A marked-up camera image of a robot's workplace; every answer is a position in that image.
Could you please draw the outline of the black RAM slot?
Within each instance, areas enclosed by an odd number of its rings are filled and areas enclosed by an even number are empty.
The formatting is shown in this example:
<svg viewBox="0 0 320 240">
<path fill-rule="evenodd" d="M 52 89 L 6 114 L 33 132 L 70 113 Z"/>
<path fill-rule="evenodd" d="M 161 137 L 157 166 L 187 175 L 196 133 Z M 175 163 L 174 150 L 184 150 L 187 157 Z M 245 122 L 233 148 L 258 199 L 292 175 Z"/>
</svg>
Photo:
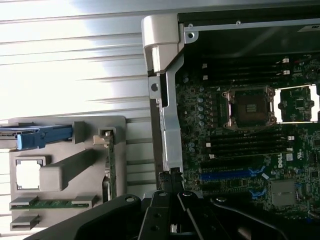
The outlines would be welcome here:
<svg viewBox="0 0 320 240">
<path fill-rule="evenodd" d="M 243 148 L 226 148 L 226 149 L 207 149 L 207 153 L 228 153 L 228 152 L 272 152 L 272 151 L 286 151 L 291 147 L 276 146 L 276 147 L 243 147 Z"/>
<path fill-rule="evenodd" d="M 226 71 L 203 71 L 204 76 L 260 76 L 260 75 L 271 75 L 271 76 L 282 76 L 282 75 L 290 75 L 291 71 L 289 69 L 284 70 L 229 70 Z"/>
<path fill-rule="evenodd" d="M 289 145 L 288 141 L 253 141 L 253 142 L 207 142 L 206 147 L 225 147 L 225 146 L 276 146 L 276 145 Z"/>
<path fill-rule="evenodd" d="M 208 69 L 249 69 L 249 68 L 282 68 L 282 67 L 289 67 L 289 63 L 284 64 L 258 64 L 258 65 L 210 65 L 210 64 L 204 64 L 202 66 L 202 70 L 208 70 Z"/>
<path fill-rule="evenodd" d="M 206 64 L 251 64 L 251 63 L 289 63 L 288 57 L 249 57 L 249 58 L 207 58 L 202 61 Z"/>
<path fill-rule="evenodd" d="M 276 133 L 276 134 L 269 134 L 269 133 L 263 133 L 263 134 L 251 134 L 251 135 L 244 135 L 244 134 L 230 134 L 230 135 L 217 135 L 217 136 L 210 136 L 206 137 L 206 141 L 230 141 L 230 140 L 240 140 L 240 139 L 258 139 L 258 140 L 264 140 L 264 139 L 272 139 L 272 140 L 278 140 L 278 139 L 288 139 L 288 135 L 282 134 L 282 133 Z"/>
<path fill-rule="evenodd" d="M 269 155 L 274 155 L 274 154 L 280 154 L 281 152 L 274 152 L 274 153 L 269 153 Z M 261 154 L 243 154 L 243 155 L 226 155 L 226 156 L 218 156 L 215 154 L 208 154 L 208 157 L 210 160 L 216 159 L 216 160 L 223 160 L 223 159 L 231 159 L 231 158 L 245 158 L 245 157 L 257 157 L 257 156 L 264 156 L 268 155 L 268 153 L 261 153 Z"/>
<path fill-rule="evenodd" d="M 258 76 L 258 77 L 240 77 L 240 78 L 236 78 L 236 77 L 231 77 L 231 78 L 209 78 L 208 76 L 204 76 L 202 78 L 203 81 L 209 82 L 209 81 L 214 81 L 214 82 L 223 82 L 223 81 L 251 81 L 251 80 L 277 80 L 277 79 L 286 79 L 290 77 L 290 75 L 276 75 L 276 76 Z"/>
</svg>

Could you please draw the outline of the CPU socket with metal frame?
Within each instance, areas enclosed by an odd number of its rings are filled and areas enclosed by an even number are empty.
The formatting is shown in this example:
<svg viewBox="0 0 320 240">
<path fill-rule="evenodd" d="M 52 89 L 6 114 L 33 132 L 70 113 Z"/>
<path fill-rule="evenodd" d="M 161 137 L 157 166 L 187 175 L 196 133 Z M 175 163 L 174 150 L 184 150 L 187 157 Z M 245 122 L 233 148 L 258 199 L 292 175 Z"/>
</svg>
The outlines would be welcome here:
<svg viewBox="0 0 320 240">
<path fill-rule="evenodd" d="M 222 126 L 232 131 L 259 130 L 277 123 L 270 86 L 230 88 L 221 94 Z"/>
</svg>

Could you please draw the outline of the grey plastic parts rack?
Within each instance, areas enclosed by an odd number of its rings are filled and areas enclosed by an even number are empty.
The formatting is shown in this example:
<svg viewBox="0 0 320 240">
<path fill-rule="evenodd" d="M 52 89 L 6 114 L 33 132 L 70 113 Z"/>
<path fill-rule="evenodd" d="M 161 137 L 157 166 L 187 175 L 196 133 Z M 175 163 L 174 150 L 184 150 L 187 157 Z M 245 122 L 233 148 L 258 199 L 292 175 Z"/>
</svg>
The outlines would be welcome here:
<svg viewBox="0 0 320 240">
<path fill-rule="evenodd" d="M 9 157 L 10 223 L 0 236 L 26 237 L 103 204 L 106 149 L 94 145 L 100 130 L 113 130 L 117 197 L 127 192 L 126 119 L 123 116 L 12 118 L 5 126 L 71 125 L 68 140 L 44 148 L 7 150 Z M 10 209 L 37 200 L 71 200 L 88 208 Z"/>
</svg>

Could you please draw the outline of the long black expansion slot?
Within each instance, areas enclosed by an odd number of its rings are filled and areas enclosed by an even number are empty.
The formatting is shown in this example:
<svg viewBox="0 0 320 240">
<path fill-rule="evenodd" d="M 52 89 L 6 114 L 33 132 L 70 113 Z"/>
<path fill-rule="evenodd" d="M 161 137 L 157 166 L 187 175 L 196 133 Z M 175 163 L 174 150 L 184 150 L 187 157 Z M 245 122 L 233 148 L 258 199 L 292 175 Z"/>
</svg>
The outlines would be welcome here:
<svg viewBox="0 0 320 240">
<path fill-rule="evenodd" d="M 202 195 L 207 198 L 213 197 L 224 197 L 224 198 L 244 198 L 252 199 L 256 197 L 263 196 L 266 193 L 266 189 L 261 191 L 248 189 L 248 188 L 230 188 L 230 189 L 221 189 L 215 191 L 202 191 Z"/>
<path fill-rule="evenodd" d="M 250 166 L 251 163 L 247 162 L 201 162 L 200 167 L 202 169 L 214 169 L 214 168 L 240 168 Z"/>
</svg>

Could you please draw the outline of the grey plastic case foot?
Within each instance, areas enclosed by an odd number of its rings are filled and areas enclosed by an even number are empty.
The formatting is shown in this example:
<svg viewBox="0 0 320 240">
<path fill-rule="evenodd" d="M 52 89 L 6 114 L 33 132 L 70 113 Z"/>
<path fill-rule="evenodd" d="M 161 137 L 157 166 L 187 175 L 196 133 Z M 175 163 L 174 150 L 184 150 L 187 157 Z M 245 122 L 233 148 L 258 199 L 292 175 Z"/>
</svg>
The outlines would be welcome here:
<svg viewBox="0 0 320 240">
<path fill-rule="evenodd" d="M 164 73 L 184 48 L 184 26 L 174 13 L 146 16 L 141 21 L 143 54 L 148 72 Z"/>
</svg>

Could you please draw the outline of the silver chipset heatsink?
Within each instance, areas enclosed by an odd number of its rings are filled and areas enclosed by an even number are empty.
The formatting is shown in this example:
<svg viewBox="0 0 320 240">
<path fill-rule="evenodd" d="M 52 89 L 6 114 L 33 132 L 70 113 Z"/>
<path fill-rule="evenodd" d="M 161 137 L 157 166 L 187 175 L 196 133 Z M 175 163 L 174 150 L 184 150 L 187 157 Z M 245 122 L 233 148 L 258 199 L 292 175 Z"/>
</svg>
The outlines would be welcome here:
<svg viewBox="0 0 320 240">
<path fill-rule="evenodd" d="M 270 185 L 271 202 L 276 207 L 296 203 L 295 182 L 293 179 L 275 180 Z"/>
</svg>

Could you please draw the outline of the silver open PC case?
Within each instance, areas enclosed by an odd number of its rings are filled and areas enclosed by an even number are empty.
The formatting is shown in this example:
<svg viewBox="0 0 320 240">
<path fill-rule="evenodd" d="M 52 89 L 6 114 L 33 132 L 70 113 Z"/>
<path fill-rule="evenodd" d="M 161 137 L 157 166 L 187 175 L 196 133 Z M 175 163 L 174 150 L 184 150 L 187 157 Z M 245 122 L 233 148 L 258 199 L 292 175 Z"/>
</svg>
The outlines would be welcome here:
<svg viewBox="0 0 320 240">
<path fill-rule="evenodd" d="M 159 107 L 163 168 L 181 172 L 181 130 L 177 112 L 176 75 L 187 60 L 234 59 L 320 53 L 320 31 L 299 32 L 320 24 L 320 5 L 177 13 L 184 47 L 164 73 L 149 77 L 150 93 Z"/>
</svg>

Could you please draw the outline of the white rating label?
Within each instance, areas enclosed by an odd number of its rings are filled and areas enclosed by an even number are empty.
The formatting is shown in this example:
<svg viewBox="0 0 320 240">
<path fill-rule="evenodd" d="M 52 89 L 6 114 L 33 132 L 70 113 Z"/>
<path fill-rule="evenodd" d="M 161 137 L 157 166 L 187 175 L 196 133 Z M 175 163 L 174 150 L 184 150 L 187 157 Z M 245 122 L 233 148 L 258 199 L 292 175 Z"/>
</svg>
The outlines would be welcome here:
<svg viewBox="0 0 320 240">
<path fill-rule="evenodd" d="M 302 27 L 298 32 L 315 32 L 320 31 L 320 24 L 306 25 Z"/>
</svg>

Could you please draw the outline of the silver open socket cover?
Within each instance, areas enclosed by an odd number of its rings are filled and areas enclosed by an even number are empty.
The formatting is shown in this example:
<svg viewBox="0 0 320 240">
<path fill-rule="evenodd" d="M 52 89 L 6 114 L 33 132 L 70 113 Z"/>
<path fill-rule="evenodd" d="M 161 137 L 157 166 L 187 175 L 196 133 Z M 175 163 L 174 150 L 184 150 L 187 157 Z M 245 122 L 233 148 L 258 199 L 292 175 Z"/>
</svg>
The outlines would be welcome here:
<svg viewBox="0 0 320 240">
<path fill-rule="evenodd" d="M 278 124 L 320 122 L 320 95 L 315 84 L 278 88 L 273 105 Z"/>
</svg>

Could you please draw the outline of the blue expansion slot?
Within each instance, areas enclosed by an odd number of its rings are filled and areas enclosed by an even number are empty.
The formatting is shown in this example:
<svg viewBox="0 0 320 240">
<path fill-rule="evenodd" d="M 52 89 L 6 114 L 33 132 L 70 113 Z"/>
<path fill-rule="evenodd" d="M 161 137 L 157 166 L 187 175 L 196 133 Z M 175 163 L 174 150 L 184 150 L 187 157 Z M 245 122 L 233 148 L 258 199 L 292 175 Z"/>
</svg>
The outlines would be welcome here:
<svg viewBox="0 0 320 240">
<path fill-rule="evenodd" d="M 227 171 L 227 172 L 210 172 L 201 173 L 199 178 L 202 181 L 224 180 L 233 178 L 250 178 L 256 177 L 259 173 L 250 171 Z"/>
</svg>

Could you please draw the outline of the green RAM stick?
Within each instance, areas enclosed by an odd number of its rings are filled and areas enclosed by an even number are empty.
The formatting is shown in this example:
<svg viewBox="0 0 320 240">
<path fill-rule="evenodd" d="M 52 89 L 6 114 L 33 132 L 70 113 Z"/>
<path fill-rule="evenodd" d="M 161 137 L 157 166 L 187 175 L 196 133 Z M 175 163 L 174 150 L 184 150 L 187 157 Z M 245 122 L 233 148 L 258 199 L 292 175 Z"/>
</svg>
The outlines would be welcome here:
<svg viewBox="0 0 320 240">
<path fill-rule="evenodd" d="M 72 203 L 71 200 L 36 200 L 28 205 L 13 205 L 11 210 L 32 210 L 32 209 L 72 209 L 88 208 L 88 203 Z"/>
</svg>

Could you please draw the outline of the green Dell motherboard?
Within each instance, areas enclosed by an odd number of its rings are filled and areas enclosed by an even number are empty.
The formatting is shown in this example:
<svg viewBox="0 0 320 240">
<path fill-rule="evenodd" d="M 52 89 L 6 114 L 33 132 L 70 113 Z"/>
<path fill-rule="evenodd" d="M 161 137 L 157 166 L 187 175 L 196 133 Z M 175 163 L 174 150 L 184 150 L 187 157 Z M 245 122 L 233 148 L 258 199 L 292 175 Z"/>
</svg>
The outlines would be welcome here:
<svg viewBox="0 0 320 240">
<path fill-rule="evenodd" d="M 226 189 L 246 188 L 262 191 L 264 195 L 255 198 L 231 198 L 251 203 L 261 209 L 312 225 L 320 225 L 320 122 L 300 124 L 277 123 L 253 130 L 229 130 L 222 126 L 221 94 L 231 88 L 248 88 L 269 86 L 276 89 L 316 85 L 320 95 L 320 52 L 269 55 L 249 58 L 289 58 L 288 67 L 269 68 L 229 68 L 202 69 L 203 60 L 195 63 L 187 60 L 176 74 L 177 115 L 180 126 L 182 166 L 185 188 L 197 191 L 220 191 Z M 203 81 L 203 71 L 250 70 L 275 71 L 290 70 L 288 78 L 274 80 L 249 81 Z M 285 134 L 288 139 L 235 139 L 207 141 L 207 137 L 221 135 L 262 135 Z M 286 141 L 288 145 L 228 145 L 206 147 L 206 143 L 239 143 Z M 291 147 L 286 151 L 240 151 L 210 153 L 207 149 L 234 149 L 260 147 Z M 262 156 L 209 159 L 208 154 L 218 156 L 268 154 Z M 203 162 L 244 162 L 251 165 L 233 168 L 201 168 Z M 202 173 L 250 171 L 258 173 L 255 177 L 229 178 L 203 181 Z M 271 197 L 271 182 L 278 180 L 294 180 L 295 204 L 274 206 Z M 217 197 L 204 197 L 208 200 Z"/>
</svg>

